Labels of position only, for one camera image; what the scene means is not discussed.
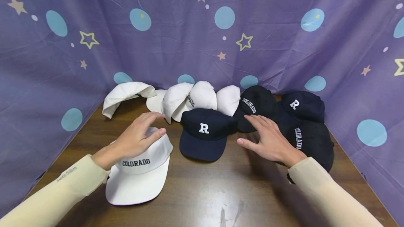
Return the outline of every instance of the beige arm sleeve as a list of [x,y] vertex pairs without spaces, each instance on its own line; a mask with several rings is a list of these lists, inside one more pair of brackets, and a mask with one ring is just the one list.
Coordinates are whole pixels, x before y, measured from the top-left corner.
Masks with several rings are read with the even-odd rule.
[[313,158],[306,158],[292,166],[289,169],[289,175],[307,198],[322,212],[331,226],[382,226]]
[[0,227],[53,227],[108,175],[86,155],[0,219]]

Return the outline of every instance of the purple backdrop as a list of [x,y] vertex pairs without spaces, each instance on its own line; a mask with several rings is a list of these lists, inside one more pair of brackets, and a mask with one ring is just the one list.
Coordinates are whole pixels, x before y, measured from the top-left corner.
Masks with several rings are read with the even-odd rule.
[[0,0],[0,216],[106,94],[210,81],[314,92],[404,225],[404,0]]

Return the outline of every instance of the blue polka dot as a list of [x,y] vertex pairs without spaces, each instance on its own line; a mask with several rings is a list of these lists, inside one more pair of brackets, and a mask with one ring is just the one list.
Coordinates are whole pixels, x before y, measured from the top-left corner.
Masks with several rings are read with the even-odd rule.
[[229,29],[236,19],[233,10],[228,6],[220,7],[215,13],[215,24],[220,29]]
[[195,84],[195,80],[194,78],[192,78],[192,76],[190,75],[182,75],[178,78],[177,80],[178,83],[191,83],[191,84]]
[[123,72],[118,72],[114,75],[114,81],[117,84],[132,82],[132,78]]
[[138,8],[132,9],[129,18],[132,25],[139,31],[149,30],[152,25],[152,20],[147,12]]
[[244,89],[248,89],[251,86],[255,86],[258,84],[258,79],[255,76],[244,76],[241,81],[240,85]]
[[394,38],[404,37],[404,17],[397,23],[393,33]]
[[387,140],[386,128],[379,121],[373,119],[366,119],[359,123],[356,133],[363,144],[372,147],[381,146]]
[[326,79],[321,76],[314,76],[304,85],[309,91],[322,91],[326,87]]
[[46,12],[46,22],[49,28],[58,36],[65,37],[67,35],[67,25],[60,14],[53,10]]
[[79,109],[72,108],[64,114],[62,118],[62,128],[66,131],[74,131],[83,121],[83,114]]
[[321,9],[311,9],[303,16],[300,26],[304,31],[316,31],[324,21],[325,14]]

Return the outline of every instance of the navy baseball cap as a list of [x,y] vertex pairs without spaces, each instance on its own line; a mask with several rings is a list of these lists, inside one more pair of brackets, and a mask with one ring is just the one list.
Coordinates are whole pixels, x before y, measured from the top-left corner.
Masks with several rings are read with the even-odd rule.
[[252,86],[242,94],[233,118],[237,119],[239,131],[248,133],[255,129],[244,115],[261,115],[271,120],[277,120],[276,99],[271,91],[262,86]]
[[280,131],[293,147],[306,156],[315,159],[327,172],[334,163],[334,142],[324,123],[302,121],[288,129],[280,126]]
[[237,132],[237,121],[213,109],[196,108],[182,114],[184,130],[179,150],[189,158],[216,161],[223,154],[227,136]]
[[303,120],[324,123],[324,102],[317,95],[307,91],[297,91],[282,96],[277,104],[277,123],[296,125]]

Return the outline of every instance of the table surface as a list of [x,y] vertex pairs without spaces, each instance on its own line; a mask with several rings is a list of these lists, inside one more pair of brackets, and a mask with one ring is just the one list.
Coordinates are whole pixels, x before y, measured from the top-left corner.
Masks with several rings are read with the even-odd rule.
[[[112,119],[101,114],[102,105],[31,191],[56,179],[86,154],[93,154],[115,140],[141,113],[146,100],[123,102]],[[182,127],[157,121],[167,128],[174,146],[167,180],[160,195],[135,206],[112,206],[105,198],[105,184],[79,202],[58,226],[126,227],[294,227],[328,226],[317,209],[289,184],[287,169],[266,161],[236,144],[238,137],[257,139],[256,133],[228,137],[223,156],[205,164],[183,157],[179,151]],[[378,198],[335,142],[330,172],[335,181],[362,203],[384,226],[397,226]]]

